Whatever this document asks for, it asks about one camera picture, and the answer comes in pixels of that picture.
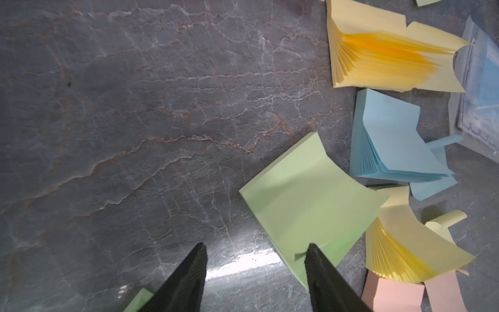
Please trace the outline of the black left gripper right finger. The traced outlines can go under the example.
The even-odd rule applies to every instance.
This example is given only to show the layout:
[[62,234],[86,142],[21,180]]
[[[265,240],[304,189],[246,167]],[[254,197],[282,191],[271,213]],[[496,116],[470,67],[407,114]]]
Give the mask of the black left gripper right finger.
[[371,312],[371,309],[356,295],[321,249],[313,243],[309,245],[306,252],[305,270],[314,312]]

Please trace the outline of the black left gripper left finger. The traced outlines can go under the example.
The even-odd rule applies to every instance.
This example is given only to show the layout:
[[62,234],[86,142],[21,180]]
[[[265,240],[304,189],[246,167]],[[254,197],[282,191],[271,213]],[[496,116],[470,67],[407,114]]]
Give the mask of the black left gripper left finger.
[[206,246],[198,243],[140,311],[199,311],[207,260]]

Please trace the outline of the green memo pad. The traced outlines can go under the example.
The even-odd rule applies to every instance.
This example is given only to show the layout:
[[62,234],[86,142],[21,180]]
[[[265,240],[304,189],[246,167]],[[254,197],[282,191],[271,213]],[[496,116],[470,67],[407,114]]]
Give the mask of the green memo pad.
[[141,289],[123,312],[138,312],[152,297],[152,292]]
[[338,265],[378,217],[388,196],[356,182],[309,133],[268,165],[240,194],[279,256],[307,287],[311,243]]

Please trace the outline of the pink memo pad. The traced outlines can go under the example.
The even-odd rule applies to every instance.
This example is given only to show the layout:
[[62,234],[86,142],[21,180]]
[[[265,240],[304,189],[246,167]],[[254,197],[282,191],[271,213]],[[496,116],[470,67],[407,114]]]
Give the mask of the pink memo pad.
[[375,312],[421,312],[425,286],[380,278],[368,270],[362,301]]

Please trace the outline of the small yellow memo pad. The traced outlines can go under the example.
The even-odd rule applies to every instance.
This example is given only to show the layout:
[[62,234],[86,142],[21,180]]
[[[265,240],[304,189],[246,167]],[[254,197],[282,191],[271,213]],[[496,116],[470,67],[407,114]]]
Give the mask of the small yellow memo pad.
[[423,225],[409,205],[408,186],[370,187],[388,196],[366,230],[366,268],[395,282],[422,283],[475,260]]

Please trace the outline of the torn pink memo page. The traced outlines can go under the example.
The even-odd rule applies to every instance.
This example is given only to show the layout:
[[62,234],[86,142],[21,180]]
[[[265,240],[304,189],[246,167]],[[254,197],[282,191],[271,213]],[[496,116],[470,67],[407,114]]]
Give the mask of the torn pink memo page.
[[470,275],[465,269],[457,269],[424,282],[432,312],[468,312],[457,280],[457,272]]

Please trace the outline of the small torn yellow page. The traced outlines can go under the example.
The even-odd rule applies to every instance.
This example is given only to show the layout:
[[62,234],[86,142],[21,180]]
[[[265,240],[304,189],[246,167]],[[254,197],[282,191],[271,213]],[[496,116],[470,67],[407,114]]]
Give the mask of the small torn yellow page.
[[456,245],[451,236],[449,228],[451,226],[456,225],[458,222],[463,221],[466,218],[467,218],[466,213],[460,210],[455,210],[446,213],[444,215],[441,215],[440,217],[434,218],[433,220],[427,221],[425,223],[425,226],[430,228],[430,230],[432,230],[442,238]]

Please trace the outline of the blue memo pad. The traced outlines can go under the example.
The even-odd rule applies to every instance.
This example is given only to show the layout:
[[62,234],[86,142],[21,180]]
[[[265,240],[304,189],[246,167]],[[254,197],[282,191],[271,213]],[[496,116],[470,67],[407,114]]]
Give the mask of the blue memo pad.
[[421,108],[371,89],[357,93],[349,174],[405,183],[424,182],[443,168],[417,132]]

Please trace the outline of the torn yellow memo page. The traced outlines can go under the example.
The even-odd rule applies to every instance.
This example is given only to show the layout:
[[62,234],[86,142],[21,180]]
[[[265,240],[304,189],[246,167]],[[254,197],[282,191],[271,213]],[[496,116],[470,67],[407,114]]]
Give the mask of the torn yellow memo page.
[[407,36],[433,46],[447,48],[448,54],[424,53],[439,66],[434,74],[419,86],[418,89],[431,90],[439,92],[458,92],[464,93],[465,89],[454,73],[454,55],[455,53],[470,44],[470,42],[442,31],[438,28],[426,24],[412,22],[407,26]]

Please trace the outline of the large yellow memo pad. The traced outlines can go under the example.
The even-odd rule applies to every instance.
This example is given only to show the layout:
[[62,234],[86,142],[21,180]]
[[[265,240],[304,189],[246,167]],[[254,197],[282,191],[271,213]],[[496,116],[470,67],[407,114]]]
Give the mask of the large yellow memo pad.
[[441,68],[452,48],[409,33],[405,16],[357,1],[326,1],[331,75],[335,88],[408,91]]

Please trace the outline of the torn green memo page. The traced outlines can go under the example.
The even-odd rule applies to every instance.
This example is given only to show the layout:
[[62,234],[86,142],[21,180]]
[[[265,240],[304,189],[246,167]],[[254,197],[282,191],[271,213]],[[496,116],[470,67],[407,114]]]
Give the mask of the torn green memo page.
[[424,7],[427,5],[432,5],[434,3],[438,3],[441,0],[415,0],[418,7]]

